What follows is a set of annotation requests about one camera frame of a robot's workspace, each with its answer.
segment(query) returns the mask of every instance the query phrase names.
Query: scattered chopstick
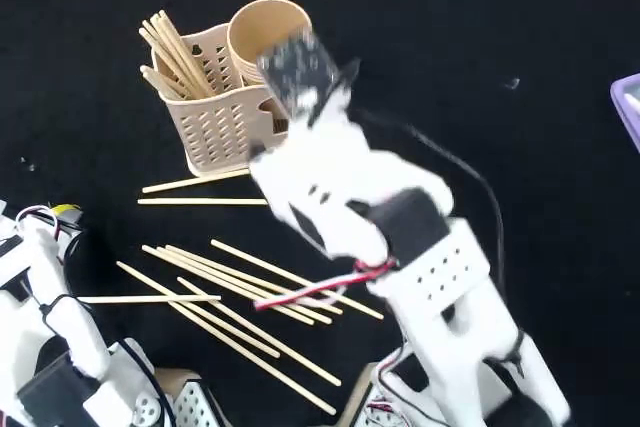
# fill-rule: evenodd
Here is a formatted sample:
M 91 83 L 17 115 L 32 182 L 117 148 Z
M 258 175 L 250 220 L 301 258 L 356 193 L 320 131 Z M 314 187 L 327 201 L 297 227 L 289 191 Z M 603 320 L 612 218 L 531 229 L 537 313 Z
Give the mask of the scattered chopstick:
M 293 274 L 287 270 L 284 270 L 273 264 L 265 262 L 264 260 L 258 259 L 257 257 L 247 254 L 246 252 L 242 252 L 241 250 L 231 247 L 230 245 L 223 244 L 222 242 L 216 239 L 211 239 L 211 245 L 213 245 L 214 247 L 217 247 L 220 250 L 224 250 L 225 252 L 233 254 L 236 257 L 240 257 L 241 259 L 244 259 L 247 262 L 251 262 L 252 264 L 257 265 L 258 267 L 262 267 L 264 269 L 270 270 L 271 272 L 278 274 L 282 277 L 285 277 L 289 280 L 292 280 L 293 282 L 296 282 L 300 285 L 304 285 L 305 287 L 308 287 L 313 284 L 313 282 L 307 279 L 304 279 L 299 275 Z M 337 294 L 331 290 L 323 290 L 322 293 L 327 297 L 334 298 L 345 305 L 348 305 L 350 307 L 353 307 L 356 310 L 359 310 L 362 313 L 370 315 L 371 317 L 375 317 L 376 319 L 380 319 L 380 320 L 384 319 L 384 316 L 380 312 L 376 312 L 375 310 L 370 309 L 366 305 L 363 305 L 360 302 L 356 302 L 355 300 L 352 300 L 349 297 L 345 297 L 343 295 Z
M 174 247 L 172 245 L 165 245 L 165 249 L 167 249 L 170 252 L 174 252 L 176 254 L 180 254 L 181 256 L 186 257 L 188 259 L 195 260 L 196 262 L 200 262 L 201 264 L 204 264 L 206 266 L 209 266 L 209 267 L 211 267 L 213 269 L 219 270 L 219 271 L 224 272 L 226 274 L 233 275 L 234 277 L 237 277 L 239 279 L 243 279 L 243 280 L 246 280 L 247 282 L 251 282 L 253 284 L 259 285 L 259 286 L 264 287 L 266 289 L 272 290 L 274 292 L 278 292 L 278 293 L 281 293 L 281 294 L 291 293 L 291 290 L 285 289 L 284 287 L 281 287 L 281 286 L 279 286 L 277 284 L 274 284 L 272 282 L 268 282 L 268 281 L 260 279 L 258 277 L 254 277 L 253 275 L 246 274 L 246 273 L 241 272 L 239 270 L 232 269 L 231 267 L 227 267 L 226 265 L 219 264 L 218 262 L 214 262 L 212 260 L 207 259 L 206 257 L 202 257 L 200 255 L 193 254 L 193 253 L 188 252 L 186 250 L 179 249 L 178 247 Z M 332 312 L 332 313 L 338 314 L 338 315 L 341 315 L 343 313 L 341 309 L 338 309 L 337 307 L 334 307 L 333 305 L 328 305 L 328 304 L 326 304 L 324 302 L 320 302 L 319 300 L 315 300 L 315 299 L 312 299 L 310 297 L 305 297 L 305 300 L 308 302 L 308 304 L 305 304 L 306 307 L 323 309 L 323 310 L 326 310 L 328 312 Z
M 161 288 L 162 290 L 166 289 L 166 287 L 158 284 L 157 282 L 155 282 L 154 280 L 150 279 L 149 277 L 147 277 L 146 275 L 142 274 L 141 272 L 138 272 L 133 267 L 130 267 L 130 266 L 128 266 L 128 265 L 126 265 L 126 264 L 124 264 L 122 262 L 118 262 L 117 265 L 121 269 L 123 269 L 125 272 L 127 272 L 129 275 L 135 277 L 136 279 L 138 279 L 139 281 L 147 284 L 148 286 L 155 288 L 156 290 L 158 290 L 158 287 Z M 238 352 L 240 355 L 244 356 L 245 358 L 247 358 L 248 360 L 250 360 L 251 362 L 256 364 L 261 369 L 267 371 L 269 374 L 274 376 L 280 382 L 284 383 L 288 387 L 290 387 L 293 390 L 295 390 L 298 394 L 302 395 L 305 399 L 307 399 L 308 401 L 310 401 L 314 405 L 320 407 L 322 410 L 324 410 L 325 412 L 327 412 L 330 415 L 335 415 L 336 409 L 331 407 L 328 403 L 326 403 L 320 397 L 316 396 L 315 394 L 313 394 L 309 390 L 305 389 L 300 384 L 298 384 L 295 380 L 293 380 L 290 377 L 286 376 L 285 374 L 280 372 L 278 369 L 270 366 L 264 360 L 262 360 L 260 357 L 258 357 L 257 355 L 255 355 L 251 351 L 247 350 L 242 345 L 238 344 L 236 341 L 234 341 L 233 339 L 231 339 L 227 335 L 223 334 L 219 330 L 215 329 L 213 326 L 211 326 L 208 323 L 206 323 L 204 320 L 202 320 L 197 315 L 194 315 L 192 312 L 189 312 L 189 310 L 187 310 L 182 305 L 180 305 L 178 303 L 175 303 L 175 302 L 171 302 L 171 303 L 169 303 L 169 305 L 171 307 L 173 307 L 174 309 L 176 309 L 178 312 L 180 312 L 187 319 L 191 320 L 193 323 L 197 324 L 198 326 L 200 326 L 201 328 L 203 328 L 204 330 L 209 332 L 211 335 L 216 337 L 218 340 L 220 340 L 221 342 L 227 344 L 229 347 L 231 347 L 233 350 Z
M 143 187 L 142 193 L 150 194 L 152 192 L 162 192 L 163 190 L 171 190 L 171 189 L 178 189 L 180 187 L 188 187 L 190 185 L 205 184 L 207 182 L 214 182 L 216 180 L 222 180 L 222 179 L 230 179 L 232 177 L 239 177 L 241 175 L 248 175 L 248 174 L 249 174 L 249 169 L 239 169 L 239 170 L 234 170 L 232 172 L 224 172 L 222 174 L 207 175 L 206 177 L 194 177 L 193 179 L 176 180 L 175 182 L 167 182 L 166 184 L 158 184 L 158 185 L 151 185 L 149 187 Z
M 184 285 L 187 289 L 189 289 L 191 292 L 193 292 L 194 294 L 200 294 L 200 295 L 206 295 L 206 292 L 199 289 L 198 287 L 196 287 L 195 285 L 193 285 L 191 282 L 183 279 L 182 277 L 178 277 L 178 282 L 180 282 L 182 285 Z M 287 354 L 288 356 L 290 356 L 292 359 L 300 362 L 302 365 L 304 365 L 305 367 L 307 367 L 309 370 L 315 372 L 316 374 L 318 374 L 320 377 L 322 377 L 323 379 L 331 382 L 333 385 L 335 386 L 340 386 L 342 385 L 342 382 L 340 382 L 340 379 L 338 379 L 337 377 L 335 377 L 334 375 L 331 375 L 329 372 L 327 372 L 326 370 L 324 370 L 323 368 L 317 366 L 316 364 L 314 364 L 313 362 L 311 362 L 309 359 L 307 359 L 306 357 L 300 355 L 299 353 L 297 353 L 295 350 L 293 350 L 292 348 L 290 348 L 289 346 L 287 346 L 286 344 L 280 342 L 278 339 L 276 339 L 275 337 L 273 337 L 272 335 L 269 335 L 268 333 L 266 333 L 264 330 L 262 330 L 260 327 L 257 327 L 256 325 L 252 324 L 251 322 L 249 322 L 247 319 L 245 319 L 244 317 L 238 315 L 236 312 L 234 312 L 233 310 L 231 310 L 229 307 L 227 307 L 226 305 L 221 304 L 220 302 L 210 302 L 210 304 L 215 307 L 216 309 L 218 309 L 219 311 L 227 314 L 229 317 L 231 317 L 233 320 L 235 320 L 236 322 L 238 322 L 240 325 L 246 327 L 247 329 L 249 329 L 251 332 L 253 332 L 254 334 L 262 337 L 264 340 L 266 340 L 267 342 L 270 342 L 271 345 L 273 345 L 275 348 L 280 349 L 283 353 Z
M 198 266 L 193 267 L 192 265 L 189 265 L 185 261 L 182 261 L 178 258 L 172 257 L 170 255 L 167 254 L 163 254 L 162 252 L 158 252 L 156 249 L 152 249 L 151 247 L 149 247 L 148 245 L 143 245 L 142 246 L 142 250 L 144 250 L 145 252 L 147 252 L 148 254 L 151 254 L 159 259 L 164 260 L 165 262 L 168 262 L 170 264 L 175 265 L 176 267 L 180 267 L 181 269 L 186 270 L 187 272 L 191 272 L 194 275 L 197 275 L 199 277 L 202 277 L 203 279 L 208 280 L 209 282 L 213 282 L 216 285 L 219 285 L 220 287 L 223 287 L 227 290 L 230 290 L 232 292 L 235 292 L 238 295 L 241 295 L 243 297 L 246 297 L 248 299 L 251 300 L 260 300 L 263 297 L 254 294 L 253 292 L 249 292 L 245 289 L 242 289 L 236 285 L 233 285 L 229 282 L 226 282 L 224 280 L 222 280 L 220 277 L 215 277 L 213 275 L 210 275 L 206 272 L 204 272 L 203 270 L 201 270 Z M 297 312 L 294 312 L 293 310 L 287 308 L 287 307 L 280 307 L 280 306 L 276 306 L 274 307 L 272 310 L 276 310 L 278 312 L 280 312 L 281 314 L 284 314 L 288 317 L 291 317 L 292 319 L 298 320 L 300 322 L 302 322 L 303 324 L 307 324 L 307 325 L 313 325 L 315 322 L 310 319 L 309 317 L 306 317 L 304 315 L 301 315 Z
M 78 297 L 85 304 L 148 304 L 160 302 L 211 302 L 219 295 L 123 295 L 111 297 Z
M 209 199 L 167 197 L 138 199 L 140 205 L 269 205 L 265 199 Z
M 188 259 L 180 254 L 177 254 L 176 252 L 171 252 L 167 249 L 164 249 L 163 247 L 158 247 L 156 249 L 158 252 L 168 255 L 170 257 L 177 257 L 179 260 L 183 260 L 185 263 L 192 265 L 193 267 L 203 270 L 204 272 L 206 272 L 209 275 L 213 275 L 214 277 L 218 277 L 222 280 L 224 280 L 225 282 L 229 282 L 230 284 L 233 284 L 237 287 L 240 287 L 241 289 L 244 290 L 248 290 L 249 292 L 253 292 L 254 294 L 259 295 L 260 297 L 262 297 L 263 299 L 272 297 L 273 294 L 271 292 L 267 292 L 264 289 L 261 289 L 260 287 L 256 287 L 255 285 L 249 284 L 248 282 L 245 282 L 244 280 L 240 280 L 237 279 L 231 275 L 227 275 L 224 272 L 221 272 L 219 270 L 213 269 L 211 267 L 208 267 L 204 264 L 201 264 L 200 262 L 196 262 L 194 260 Z M 302 305 L 296 305 L 296 304 L 290 304 L 287 305 L 288 309 L 294 310 L 302 315 L 306 315 L 307 317 L 311 317 L 314 320 L 317 320 L 319 322 L 322 322 L 323 324 L 331 324 L 333 322 L 333 320 L 331 320 L 330 317 L 327 317 L 326 315 L 322 315 L 319 314 L 318 312 L 315 312 L 311 309 L 308 309 L 307 307 L 304 307 Z
M 131 267 L 127 266 L 126 264 L 123 264 L 122 262 L 116 262 L 116 265 L 118 265 L 118 267 L 126 270 L 127 272 L 129 272 L 129 271 L 125 268 L 125 266 L 128 267 L 128 268 L 131 268 Z M 157 290 L 158 292 L 160 292 L 160 293 L 162 293 L 164 295 L 173 295 L 173 296 L 176 295 L 175 292 L 167 289 L 163 285 L 160 285 L 157 282 L 154 282 L 149 278 L 147 278 L 147 280 L 149 282 L 145 282 L 145 283 L 149 287 L 152 287 L 155 290 Z M 175 304 L 175 302 L 169 302 L 169 305 L 174 305 L 174 304 Z M 235 335 L 236 337 L 244 340 L 248 344 L 253 345 L 256 349 L 259 349 L 259 350 L 271 355 L 272 357 L 275 357 L 275 358 L 280 357 L 280 352 L 278 352 L 277 350 L 272 349 L 271 347 L 269 347 L 268 345 L 264 344 L 263 342 L 260 342 L 259 340 L 254 339 L 253 337 L 251 337 L 250 335 L 245 334 L 241 330 L 236 329 L 233 325 L 229 324 L 228 322 L 225 322 L 222 319 L 219 319 L 218 317 L 216 317 L 215 315 L 211 314 L 210 312 L 207 312 L 203 308 L 197 307 L 197 306 L 195 306 L 193 304 L 190 304 L 190 303 L 183 303 L 183 304 L 180 304 L 180 305 L 183 305 L 187 309 L 192 310 L 196 314 L 198 314 L 201 317 L 204 317 L 205 319 L 207 319 L 212 324 L 217 325 L 221 329 L 226 330 L 227 332 L 229 332 L 229 333 Z

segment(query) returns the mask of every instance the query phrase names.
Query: paper cup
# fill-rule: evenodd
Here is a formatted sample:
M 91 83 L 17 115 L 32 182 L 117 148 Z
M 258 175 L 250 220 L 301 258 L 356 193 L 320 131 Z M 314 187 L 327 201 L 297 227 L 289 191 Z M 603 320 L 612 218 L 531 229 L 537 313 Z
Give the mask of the paper cup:
M 294 32 L 311 27 L 311 19 L 289 0 L 256 0 L 229 22 L 227 45 L 231 60 L 245 79 L 262 83 L 256 59 Z

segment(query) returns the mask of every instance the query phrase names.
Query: black cable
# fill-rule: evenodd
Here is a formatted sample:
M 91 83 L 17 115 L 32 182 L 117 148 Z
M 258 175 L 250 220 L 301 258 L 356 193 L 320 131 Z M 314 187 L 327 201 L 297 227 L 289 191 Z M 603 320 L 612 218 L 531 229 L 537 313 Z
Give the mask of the black cable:
M 397 398 L 400 402 L 407 404 L 409 407 L 414 408 L 416 411 L 418 411 L 425 419 L 430 420 L 431 422 L 433 422 L 434 424 L 438 424 L 441 425 L 442 427 L 451 427 L 449 424 L 447 424 L 446 422 L 442 422 L 441 420 L 438 420 L 434 417 L 431 417 L 429 414 L 427 414 L 424 410 L 422 410 L 420 407 L 418 407 L 416 404 L 414 404 L 413 402 L 411 402 L 410 400 L 402 397 L 400 394 L 398 394 L 398 392 L 396 392 L 395 390 L 393 390 L 391 388 L 391 386 L 389 384 L 387 384 L 384 379 L 383 376 L 384 374 L 386 374 L 389 369 L 395 365 L 395 363 L 398 361 L 398 359 L 402 356 L 403 352 L 404 352 L 404 346 L 405 346 L 405 340 L 404 340 L 404 336 L 402 338 L 402 343 L 400 344 L 400 349 L 398 350 L 398 355 L 396 355 L 396 357 L 389 362 L 387 365 L 385 365 L 384 367 L 382 367 L 379 371 L 378 371 L 378 382 L 380 383 L 380 385 L 382 385 L 382 387 L 384 387 L 386 390 L 388 390 L 391 395 L 393 395 L 395 398 Z
M 444 147 L 440 146 L 429 137 L 427 137 L 423 132 L 421 132 L 417 127 L 403 122 L 401 120 L 396 120 L 390 117 L 386 117 L 384 115 L 374 114 L 370 111 L 366 110 L 358 110 L 358 113 L 363 115 L 365 120 L 368 120 L 376 125 L 380 125 L 382 127 L 386 127 L 388 125 L 392 125 L 393 127 L 404 130 L 406 133 L 411 135 L 414 139 L 416 139 L 421 144 L 429 147 L 438 155 L 442 156 L 449 162 L 457 165 L 460 169 L 462 169 L 465 173 L 471 176 L 473 179 L 478 181 L 482 188 L 486 191 L 487 196 L 491 202 L 491 207 L 493 208 L 493 212 L 496 218 L 496 256 L 497 256 L 497 286 L 500 295 L 504 302 L 507 302 L 507 289 L 506 289 L 506 274 L 505 274 L 505 249 L 504 249 L 504 221 L 502 219 L 502 210 L 500 209 L 500 204 L 498 202 L 498 198 L 496 197 L 493 188 L 489 181 L 480 174 L 476 169 L 471 167 L 467 162 L 451 153 Z
M 131 356 L 134 362 L 138 364 L 138 367 L 140 367 L 140 370 L 142 370 L 142 372 L 144 372 L 144 375 L 147 376 L 147 379 L 149 379 L 149 382 L 151 382 L 151 385 L 153 385 L 153 388 L 158 395 L 158 401 L 162 405 L 162 408 L 166 410 L 167 415 L 169 416 L 169 423 L 171 424 L 171 427 L 177 427 L 178 424 L 176 422 L 176 415 L 173 413 L 173 409 L 171 408 L 166 395 L 164 395 L 164 392 L 162 392 L 162 387 L 160 387 L 158 380 L 153 376 L 153 374 L 147 367 L 147 364 L 144 363 L 138 353 L 133 350 L 131 346 L 124 340 L 118 340 L 118 344 L 120 344 L 120 346 L 127 352 L 127 354 Z

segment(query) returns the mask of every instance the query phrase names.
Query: black tablecloth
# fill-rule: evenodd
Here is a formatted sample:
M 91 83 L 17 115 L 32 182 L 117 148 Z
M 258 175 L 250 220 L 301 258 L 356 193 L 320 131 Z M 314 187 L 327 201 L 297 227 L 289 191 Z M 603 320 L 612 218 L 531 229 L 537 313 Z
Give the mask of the black tablecloth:
M 189 175 L 164 105 L 140 79 L 138 66 L 149 62 L 140 21 L 164 8 L 180 31 L 195 32 L 248 1 L 0 0 L 0 197 L 80 204 L 117 258 L 176 290 L 176 271 L 140 244 L 173 243 L 266 276 L 213 250 L 217 237 L 312 279 L 334 274 L 267 208 L 135 202 L 141 187 Z M 505 217 L 510 309 L 578 424 L 632 419 L 640 168 L 609 86 L 640 71 L 633 0 L 294 1 L 339 63 L 362 58 L 355 106 L 409 119 L 493 184 Z M 495 257 L 491 208 L 473 181 L 399 132 L 367 134 L 375 147 L 443 175 L 456 213 Z M 244 178 L 173 195 L 256 194 Z M 77 293 L 150 293 L 110 263 L 85 269 Z M 354 295 L 383 308 L 364 289 Z M 290 360 L 276 363 L 339 410 L 364 364 L 399 341 L 390 315 L 378 322 L 348 309 L 332 326 L 309 328 L 226 297 L 340 376 L 335 388 Z M 200 372 L 235 425 L 333 422 L 168 307 L 107 312 L 155 365 Z

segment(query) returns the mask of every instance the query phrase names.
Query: chopstick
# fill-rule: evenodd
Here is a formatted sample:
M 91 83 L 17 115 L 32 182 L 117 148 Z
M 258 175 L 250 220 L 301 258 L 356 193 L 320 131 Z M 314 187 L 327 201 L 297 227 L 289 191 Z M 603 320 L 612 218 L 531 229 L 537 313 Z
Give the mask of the chopstick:
M 200 85 L 198 79 L 193 75 L 191 69 L 189 68 L 189 64 L 183 59 L 182 55 L 179 51 L 179 46 L 177 46 L 175 39 L 167 33 L 164 26 L 160 24 L 160 16 L 158 14 L 154 14 L 151 17 L 151 25 L 156 29 L 156 32 L 160 36 L 161 44 L 165 48 L 165 50 L 171 55 L 175 63 L 182 69 L 182 72 L 187 76 L 191 84 L 196 88 L 198 98 L 207 97 L 206 89 Z
M 248 174 L 249 174 L 249 169 L 238 169 L 232 172 L 224 172 L 222 174 L 207 175 L 206 177 L 194 177 L 193 179 L 176 180 L 175 182 L 167 182 L 164 184 L 143 187 L 142 193 L 150 194 L 152 192 L 161 192 L 163 190 L 178 189 L 180 187 L 188 187 L 190 185 L 205 184 L 207 182 L 214 182 L 216 180 L 222 180 L 222 179 L 230 179 L 232 177 L 239 177 L 241 175 L 248 175 Z
M 206 197 L 165 197 L 138 199 L 140 205 L 269 205 L 265 199 L 221 199 Z
M 178 282 L 180 282 L 182 285 L 184 285 L 187 289 L 189 289 L 194 294 L 206 295 L 206 292 L 204 290 L 199 289 L 198 287 L 193 285 L 191 282 L 183 279 L 182 277 L 178 277 Z M 229 307 L 221 304 L 220 302 L 209 302 L 209 303 L 213 307 L 218 309 L 219 311 L 227 314 L 229 317 L 231 317 L 233 320 L 238 322 L 240 325 L 242 325 L 242 326 L 246 327 L 247 329 L 249 329 L 254 334 L 262 337 L 267 342 L 270 342 L 271 345 L 273 345 L 275 348 L 280 349 L 283 353 L 287 354 L 292 359 L 300 362 L 302 365 L 307 367 L 309 370 L 315 372 L 316 374 L 318 374 L 323 379 L 327 380 L 328 382 L 331 382 L 333 385 L 338 386 L 338 387 L 340 385 L 342 385 L 342 382 L 340 381 L 340 379 L 338 379 L 334 375 L 331 375 L 329 372 L 327 372 L 323 368 L 317 366 L 316 364 L 311 362 L 309 359 L 307 359 L 306 357 L 300 355 L 295 350 L 290 348 L 288 345 L 282 343 L 281 341 L 279 341 L 278 339 L 276 339 L 272 335 L 269 335 L 267 332 L 262 330 L 260 327 L 257 327 L 256 325 L 254 325 L 251 322 L 249 322 L 248 320 L 246 320 L 244 317 L 238 315 L 233 310 L 231 310 Z
M 176 30 L 175 26 L 171 22 L 171 19 L 167 16 L 164 10 L 160 11 L 158 18 L 158 25 L 160 30 L 169 39 L 169 42 L 173 45 L 174 49 L 178 52 L 178 56 L 182 58 L 187 70 L 195 80 L 196 84 L 202 89 L 205 97 L 212 97 L 215 92 L 211 88 L 211 85 L 207 82 L 207 78 L 204 75 L 204 71 L 198 66 L 196 59 L 192 53 L 187 50 L 187 47 L 180 37 L 180 34 Z
M 160 287 L 162 289 L 166 288 L 166 287 L 158 284 L 154 280 L 150 279 L 149 277 L 145 276 L 144 274 L 138 272 L 133 267 L 130 267 L 130 266 L 128 266 L 128 265 L 126 265 L 126 264 L 124 264 L 122 262 L 118 262 L 117 264 L 121 269 L 123 269 L 129 275 L 135 277 L 136 279 L 138 279 L 139 281 L 147 284 L 150 287 L 153 286 L 154 288 L 156 288 L 156 286 L 157 286 L 157 287 Z M 211 335 L 216 337 L 218 340 L 220 340 L 221 342 L 223 342 L 226 345 L 228 345 L 229 347 L 231 347 L 233 350 L 238 352 L 240 355 L 244 356 L 245 358 L 247 358 L 248 360 L 250 360 L 251 362 L 256 364 L 258 367 L 260 367 L 261 369 L 263 369 L 266 372 L 268 372 L 269 374 L 271 374 L 273 377 L 278 379 L 280 382 L 284 383 L 285 385 L 287 385 L 291 389 L 295 390 L 298 394 L 303 396 L 309 402 L 311 402 L 314 405 L 318 406 L 319 408 L 321 408 L 322 410 L 324 410 L 325 412 L 327 412 L 330 415 L 335 415 L 336 414 L 336 409 L 333 408 L 328 403 L 326 403 L 320 397 L 316 396 L 315 394 L 313 394 L 309 390 L 305 389 L 300 384 L 298 384 L 295 380 L 293 380 L 290 377 L 286 376 L 285 374 L 280 372 L 278 369 L 270 366 L 264 360 L 262 360 L 260 357 L 258 357 L 257 355 L 253 354 L 252 352 L 250 352 L 249 350 L 244 348 L 242 345 L 238 344 L 236 341 L 234 341 L 233 339 L 231 339 L 227 335 L 223 334 L 219 330 L 215 329 L 211 325 L 207 324 L 205 321 L 203 321 L 197 315 L 194 315 L 192 312 L 189 312 L 182 305 L 177 304 L 175 302 L 171 302 L 169 305 L 171 307 L 173 307 L 174 309 L 176 309 L 178 312 L 180 312 L 184 317 L 186 317 L 187 319 L 191 320 L 193 323 L 197 324 L 198 326 L 200 326 L 201 328 L 203 328 L 204 330 L 209 332 Z
M 246 280 L 247 282 L 251 282 L 253 284 L 259 285 L 261 287 L 264 287 L 266 289 L 270 289 L 273 290 L 274 292 L 278 292 L 281 294 L 288 294 L 291 292 L 291 290 L 289 289 L 285 289 L 284 287 L 281 287 L 277 284 L 273 284 L 271 282 L 268 282 L 266 280 L 260 279 L 258 277 L 254 277 L 253 275 L 249 275 L 246 274 L 244 272 L 241 272 L 239 270 L 236 269 L 232 269 L 231 267 L 227 267 L 226 265 L 222 265 L 219 264 L 218 262 L 214 262 L 212 260 L 207 259 L 206 257 L 201 257 L 199 255 L 193 254 L 191 252 L 188 252 L 186 250 L 182 250 L 179 249 L 178 247 L 174 247 L 172 245 L 165 245 L 165 249 L 167 249 L 170 252 L 175 252 L 176 254 L 180 254 L 182 257 L 186 257 L 188 259 L 191 260 L 195 260 L 196 262 L 199 262 L 201 264 L 204 264 L 206 266 L 209 266 L 213 269 L 219 270 L 221 272 L 224 272 L 226 274 L 232 275 L 234 277 L 238 277 L 239 279 L 243 279 Z M 328 305 L 324 302 L 320 302 L 319 300 L 310 298 L 310 297 L 305 297 L 305 300 L 307 300 L 309 302 L 309 304 L 305 304 L 306 307 L 311 307 L 311 308 L 318 308 L 318 309 L 324 309 L 328 312 L 332 312 L 334 314 L 338 314 L 341 315 L 343 313 L 343 311 L 341 309 L 338 309 L 337 307 L 334 307 L 333 305 Z
M 158 77 L 165 84 L 167 84 L 168 87 L 171 87 L 173 90 L 175 90 L 176 93 L 180 96 L 189 97 L 191 95 L 191 93 L 187 89 L 185 89 L 182 85 L 180 85 L 178 82 L 176 82 L 173 79 L 170 79 L 166 75 L 161 74 L 156 70 L 153 70 L 148 65 L 141 65 L 140 72 L 142 72 L 143 74 L 146 72 L 149 76 Z
M 171 257 L 170 255 L 164 254 L 162 252 L 158 252 L 156 249 L 153 249 L 151 247 L 149 247 L 148 245 L 143 245 L 142 246 L 142 250 L 144 250 L 146 253 L 151 254 L 155 257 L 158 257 L 159 259 L 164 260 L 165 262 L 168 262 L 170 264 L 175 265 L 176 267 L 180 267 L 181 269 L 186 270 L 187 272 L 191 272 L 194 275 L 197 275 L 198 277 L 202 277 L 203 279 L 208 280 L 209 282 L 213 282 L 214 284 L 219 285 L 220 287 L 223 287 L 227 290 L 230 290 L 232 292 L 235 292 L 238 295 L 241 295 L 243 297 L 246 297 L 248 299 L 251 300 L 259 300 L 262 299 L 263 297 L 260 297 L 259 295 L 256 295 L 252 292 L 249 292 L 245 289 L 242 289 L 236 285 L 233 285 L 229 282 L 226 282 L 224 280 L 222 280 L 219 277 L 216 277 L 214 275 L 210 275 L 207 272 L 204 272 L 203 270 L 200 270 L 200 268 L 198 267 L 193 267 L 192 265 L 189 265 L 185 262 L 183 262 L 180 259 L 177 259 L 175 257 Z M 287 307 L 281 307 L 281 306 L 275 306 L 273 307 L 272 310 L 276 310 L 278 312 L 280 312 L 281 314 L 284 314 L 288 317 L 291 317 L 292 319 L 298 320 L 300 322 L 302 322 L 303 324 L 307 324 L 307 325 L 313 325 L 315 322 L 308 318 L 305 317 L 304 315 L 301 315 L 297 312 L 292 311 L 291 309 L 288 309 Z
M 105 297 L 78 297 L 85 304 L 148 304 L 162 302 L 211 302 L 219 295 L 122 295 Z
M 127 264 L 124 264 L 123 262 L 116 262 L 116 265 L 118 267 L 120 267 L 121 269 L 125 270 L 126 272 L 129 272 L 131 275 L 133 275 L 133 273 L 127 269 L 133 269 L 133 267 L 128 266 Z M 137 274 L 139 274 L 141 277 L 136 277 L 134 275 L 134 277 L 138 278 L 138 280 L 141 280 L 142 282 L 144 282 L 145 284 L 147 284 L 149 287 L 157 290 L 158 292 L 164 294 L 164 295 L 176 295 L 175 292 L 167 289 L 165 286 L 151 280 L 149 277 L 145 277 L 144 274 L 141 274 L 140 272 L 137 272 Z M 241 338 L 242 340 L 244 340 L 245 342 L 247 342 L 250 345 L 253 345 L 256 349 L 259 349 L 269 355 L 271 355 L 272 357 L 275 357 L 276 359 L 278 357 L 280 357 L 280 352 L 278 352 L 275 349 L 272 349 L 271 347 L 269 347 L 268 345 L 264 344 L 263 342 L 260 342 L 257 339 L 254 339 L 253 337 L 251 337 L 250 335 L 245 334 L 244 332 L 242 332 L 239 329 L 236 329 L 233 325 L 229 324 L 228 322 L 225 322 L 222 319 L 219 319 L 218 317 L 216 317 L 215 315 L 211 314 L 210 312 L 207 312 L 206 310 L 204 310 L 201 307 L 197 307 L 193 304 L 190 303 L 184 303 L 184 304 L 176 304 L 175 302 L 169 302 L 169 305 L 173 306 L 173 305 L 183 305 L 184 307 L 186 307 L 189 310 L 192 310 L 193 312 L 195 312 L 196 314 L 200 315 L 201 317 L 207 319 L 209 322 L 211 322 L 212 324 L 217 325 L 218 327 L 226 330 L 229 333 L 232 333 L 233 335 L 235 335 L 236 337 Z
M 138 29 L 138 33 L 142 36 L 144 40 L 147 41 L 149 46 L 158 54 L 158 56 L 162 59 L 162 61 L 167 64 L 167 67 L 178 77 L 178 80 L 182 82 L 182 84 L 191 92 L 191 96 L 194 99 L 199 99 L 202 96 L 199 94 L 198 89 L 196 89 L 187 75 L 182 71 L 180 67 L 173 60 L 173 57 L 165 50 L 165 48 L 158 42 L 153 36 L 147 32 L 145 29 Z
M 282 277 L 285 277 L 289 280 L 292 280 L 293 282 L 296 282 L 300 285 L 304 285 L 308 287 L 313 284 L 311 281 L 304 279 L 299 275 L 293 274 L 281 267 L 277 267 L 273 264 L 265 262 L 264 260 L 254 257 L 251 254 L 247 254 L 246 252 L 236 249 L 235 247 L 231 247 L 230 245 L 224 244 L 219 240 L 211 239 L 211 245 L 213 245 L 214 247 L 217 247 L 220 250 L 224 250 L 225 252 L 233 254 L 236 257 L 240 257 L 241 259 L 244 259 L 247 262 L 251 262 L 252 264 L 257 265 L 258 267 L 262 267 L 264 269 L 270 270 L 271 272 L 278 274 Z M 343 295 L 336 294 L 331 290 L 323 290 L 322 293 L 327 297 L 332 297 L 337 301 L 342 302 L 345 305 L 348 305 L 350 307 L 353 307 L 356 310 L 359 310 L 362 313 L 370 315 L 371 317 L 375 317 L 376 319 L 379 319 L 379 320 L 384 319 L 384 316 L 380 312 L 376 312 L 375 310 L 367 307 L 366 305 L 361 304 L 360 302 L 356 302 L 355 300 L 352 300 L 349 297 L 344 297 Z
M 167 99 L 170 100 L 183 100 L 180 98 L 178 93 L 169 87 L 162 79 L 149 74 L 148 72 L 142 72 L 142 78 L 149 82 L 158 92 L 164 95 Z
M 221 278 L 222 280 L 224 280 L 225 282 L 229 282 L 230 284 L 233 284 L 237 287 L 240 287 L 241 289 L 247 290 L 249 292 L 253 292 L 254 294 L 259 295 L 260 297 L 262 297 L 263 299 L 269 298 L 271 296 L 273 296 L 273 294 L 271 292 L 267 292 L 264 289 L 261 289 L 260 287 L 256 287 L 255 285 L 251 285 L 247 282 L 245 282 L 244 280 L 240 280 L 237 279 L 231 275 L 227 275 L 219 270 L 215 270 L 211 267 L 208 267 L 206 265 L 203 265 L 199 262 L 196 262 L 194 260 L 188 259 L 186 257 L 183 257 L 180 254 L 177 254 L 175 252 L 171 252 L 167 249 L 164 249 L 162 247 L 158 247 L 156 248 L 156 250 L 162 254 L 168 255 L 170 257 L 177 257 L 179 260 L 183 260 L 185 263 L 192 265 L 193 267 L 200 269 L 204 272 L 206 272 L 209 275 L 213 275 L 214 277 L 218 277 Z M 327 317 L 326 315 L 322 315 L 319 314 L 318 312 L 315 312 L 311 309 L 308 309 L 307 307 L 303 307 L 302 305 L 296 305 L 296 304 L 290 304 L 287 305 L 288 309 L 291 310 L 295 310 L 296 312 L 302 314 L 302 315 L 306 315 L 307 317 L 311 317 L 314 320 L 317 320 L 319 322 L 322 322 L 323 324 L 331 324 L 333 322 L 333 320 L 331 320 L 330 317 Z

